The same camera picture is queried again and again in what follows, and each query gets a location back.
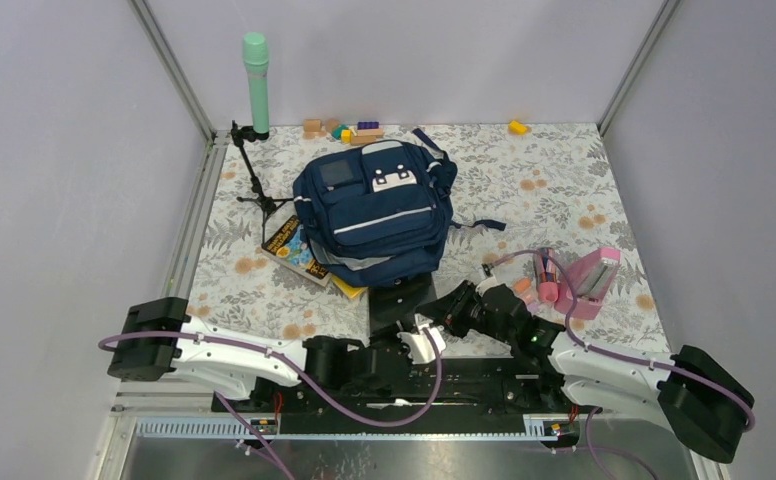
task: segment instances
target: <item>cable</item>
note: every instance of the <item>cable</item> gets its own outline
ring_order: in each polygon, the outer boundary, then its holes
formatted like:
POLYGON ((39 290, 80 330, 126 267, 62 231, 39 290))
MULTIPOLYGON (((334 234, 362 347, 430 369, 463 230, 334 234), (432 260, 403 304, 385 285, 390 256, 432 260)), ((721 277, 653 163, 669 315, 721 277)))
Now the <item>cable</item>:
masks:
POLYGON ((273 421, 276 422, 276 428, 279 428, 279 412, 282 411, 282 406, 285 405, 285 397, 282 396, 282 392, 276 392, 273 395, 273 421))
POLYGON ((592 408, 591 412, 588 414, 588 418, 585 419, 585 445, 588 447, 588 451, 591 453, 591 458, 594 459, 594 463, 600 467, 600 470, 603 470, 603 473, 605 473, 610 480, 615 480, 615 476, 612 475, 612 472, 610 472, 609 469, 603 465, 603 462, 600 461, 600 458, 597 456, 597 447, 591 442, 591 419, 594 418, 594 414, 599 411, 600 408, 598 407, 592 408))
MULTIPOLYGON (((343 413, 344 415, 352 418, 353 420, 356 420, 358 422, 364 423, 365 425, 370 425, 373 427, 384 427, 384 428, 392 428, 392 427, 402 427, 403 425, 408 425, 421 416, 423 416, 424 413, 426 413, 430 407, 432 407, 432 403, 435 402, 435 398, 438 396, 438 392, 441 390, 441 381, 443 378, 443 365, 441 361, 441 352, 438 351, 438 346, 435 343, 435 339, 432 338, 432 334, 429 333, 428 330, 423 331, 424 334, 426 334, 426 338, 429 340, 430 345, 432 346, 433 351, 435 352, 435 385, 432 387, 432 393, 429 395, 429 398, 426 400, 426 403, 423 405, 423 407, 420 408, 417 412, 413 413, 412 415, 400 419, 400 420, 394 420, 390 422, 382 422, 379 420, 372 420, 367 417, 363 417, 351 410, 348 410, 346 407, 338 403, 334 398, 332 398, 326 391, 321 388, 320 385, 317 384, 306 372, 304 372, 299 366, 297 366, 296 363, 294 363, 292 360, 290 360, 285 355, 282 355, 278 352, 271 351, 269 356, 273 357, 285 365, 287 365, 291 370, 297 373, 297 375, 306 382, 318 395, 320 395, 324 400, 326 400, 326 403, 334 407, 339 412, 343 413)), ((192 340, 192 341, 199 341, 199 336, 193 333, 182 333, 182 332, 166 332, 166 331, 149 331, 149 332, 132 332, 132 333, 123 333, 120 335, 112 335, 110 337, 104 338, 99 341, 97 346, 105 350, 107 352, 114 352, 116 349, 114 347, 110 347, 109 344, 114 342, 121 342, 124 340, 133 340, 138 338, 182 338, 186 340, 192 340)), ((268 349, 264 347, 259 347, 258 345, 253 345, 252 343, 242 342, 240 340, 232 340, 229 338, 222 338, 222 337, 215 337, 206 335, 203 336, 202 340, 208 342, 208 343, 217 343, 220 345, 229 345, 232 347, 240 347, 247 350, 251 350, 253 352, 261 353, 262 355, 267 355, 268 349)))
MULTIPOLYGON (((508 260, 511 260, 514 257, 517 257, 518 255, 525 255, 525 254, 534 254, 534 255, 541 255, 542 257, 547 258, 548 260, 552 261, 554 265, 556 265, 556 268, 559 269, 559 272, 562 275, 562 281, 567 285, 568 290, 571 292, 571 296, 573 298, 576 298, 576 290, 574 289, 573 285, 571 284, 570 279, 568 278, 568 274, 565 271, 565 268, 562 266, 562 264, 559 263, 558 260, 555 258, 540 252, 538 250, 533 249, 526 249, 526 250, 519 250, 517 252, 510 253, 508 255, 504 255, 503 257, 495 260, 490 265, 491 267, 496 267, 503 262, 506 262, 508 260)), ((585 342, 577 336, 577 334, 573 331, 571 328, 571 315, 573 314, 574 310, 576 310, 576 302, 571 303, 571 307, 568 309, 567 313, 565 313, 565 332, 568 334, 568 338, 570 338, 574 343, 579 345, 582 348, 586 348, 585 342)), ((588 350, 591 350, 593 352, 599 353, 601 355, 605 355, 610 358, 614 358, 616 360, 621 360, 623 362, 627 363, 633 363, 636 365, 642 365, 642 366, 650 366, 650 360, 645 360, 643 358, 637 358, 637 357, 630 357, 628 355, 622 355, 617 352, 613 352, 610 350, 606 350, 604 348, 597 347, 595 345, 588 345, 588 350)), ((756 416, 753 414, 753 409, 750 408, 750 406, 747 405, 747 403, 744 402, 744 400, 741 399, 738 395, 731 392, 729 389, 725 388, 722 385, 718 385, 717 383, 709 380, 708 378, 701 377, 700 375, 697 375, 695 373, 691 373, 688 370, 682 369, 677 367, 676 365, 671 365, 668 363, 663 362, 653 362, 653 365, 651 368, 659 368, 662 370, 667 370, 672 373, 676 373, 678 375, 682 375, 683 377, 689 378, 691 380, 694 380, 696 382, 699 382, 703 385, 706 385, 707 387, 717 391, 721 395, 724 395, 725 397, 732 400, 736 405, 741 408, 741 410, 744 412, 745 416, 747 417, 747 425, 744 427, 745 432, 749 432, 750 430, 753 430, 753 427, 756 425, 756 416)))
MULTIPOLYGON (((288 466, 285 465, 285 463, 282 462, 282 459, 279 458, 279 455, 276 455, 276 451, 273 450, 273 447, 270 446, 270 443, 267 442, 267 440, 264 439, 264 436, 255 429, 252 425, 250 425, 250 422, 248 422, 244 417, 241 416, 240 413, 236 412, 234 408, 232 408, 232 405, 229 404, 229 401, 226 400, 226 398, 221 395, 218 392, 214 392, 214 396, 217 397, 218 400, 220 400, 220 403, 223 404, 223 408, 226 409, 227 412, 229 412, 233 417, 235 417, 235 420, 238 421, 241 425, 247 428, 247 430, 250 431, 251 434, 253 434, 254 437, 258 439, 259 442, 261 442, 262 445, 264 445, 264 449, 267 450, 267 453, 270 454, 270 457, 273 458, 274 463, 279 470, 282 470, 282 473, 285 474, 286 477, 288 477, 290 480, 294 480, 294 475, 291 473, 291 470, 288 469, 288 466)), ((269 460, 266 456, 259 454, 262 458, 265 460, 269 460)))

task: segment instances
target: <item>orange object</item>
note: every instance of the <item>orange object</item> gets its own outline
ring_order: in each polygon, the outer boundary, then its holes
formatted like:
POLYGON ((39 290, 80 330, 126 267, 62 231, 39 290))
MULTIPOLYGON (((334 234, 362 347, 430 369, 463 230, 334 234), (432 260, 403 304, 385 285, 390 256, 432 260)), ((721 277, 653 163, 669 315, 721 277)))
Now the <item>orange object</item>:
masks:
POLYGON ((373 135, 353 135, 353 138, 350 139, 350 145, 367 145, 377 140, 378 138, 373 135))
POLYGON ((317 133, 321 130, 321 128, 322 126, 320 120, 309 119, 303 122, 303 130, 306 132, 317 133))
POLYGON ((523 292, 529 290, 532 288, 532 280, 530 280, 527 277, 523 277, 517 282, 515 282, 515 285, 512 287, 515 290, 515 293, 518 295, 522 294, 523 292))

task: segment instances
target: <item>navy blue backpack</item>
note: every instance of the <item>navy blue backpack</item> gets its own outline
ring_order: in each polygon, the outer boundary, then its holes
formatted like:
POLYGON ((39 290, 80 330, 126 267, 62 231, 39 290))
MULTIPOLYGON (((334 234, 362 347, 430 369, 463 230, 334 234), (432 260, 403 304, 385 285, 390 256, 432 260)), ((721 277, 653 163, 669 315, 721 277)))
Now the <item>navy blue backpack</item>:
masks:
POLYGON ((384 140, 312 160, 294 180, 294 206, 315 259, 351 286, 389 286, 437 270, 456 225, 450 187, 458 168, 423 131, 412 133, 440 158, 384 140))

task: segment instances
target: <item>black bracket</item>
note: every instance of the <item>black bracket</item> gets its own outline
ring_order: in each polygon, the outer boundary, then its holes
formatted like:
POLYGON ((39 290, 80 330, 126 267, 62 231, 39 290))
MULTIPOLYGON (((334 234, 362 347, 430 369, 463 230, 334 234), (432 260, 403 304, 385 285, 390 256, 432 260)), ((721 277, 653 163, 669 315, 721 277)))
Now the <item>black bracket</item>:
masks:
MULTIPOLYGON (((677 367, 721 385, 753 408, 753 395, 703 350, 685 345, 671 359, 677 367)), ((659 405, 677 439, 710 460, 732 462, 747 425, 741 407, 722 393, 676 372, 659 382, 658 388, 659 405)))
MULTIPOLYGON (((182 323, 190 318, 185 315, 188 301, 167 297, 141 305, 135 305, 126 314, 122 333, 166 331, 178 332, 182 323)), ((111 357, 108 374, 121 380, 153 382, 172 372, 170 361, 179 358, 176 338, 137 338, 117 343, 111 357)))

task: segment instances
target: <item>gray wall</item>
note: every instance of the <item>gray wall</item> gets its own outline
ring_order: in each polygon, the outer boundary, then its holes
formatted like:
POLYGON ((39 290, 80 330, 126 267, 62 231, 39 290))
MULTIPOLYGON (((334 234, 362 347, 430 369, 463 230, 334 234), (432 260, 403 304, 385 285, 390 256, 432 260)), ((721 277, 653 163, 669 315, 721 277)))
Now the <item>gray wall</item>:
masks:
POLYGON ((84 477, 202 148, 126 1, 0 2, 0 479, 84 477))
POLYGON ((250 121, 241 38, 267 35, 270 120, 596 122, 661 0, 150 0, 211 121, 250 121))
POLYGON ((756 397, 733 479, 776 475, 776 2, 684 2, 607 136, 671 344, 756 397))

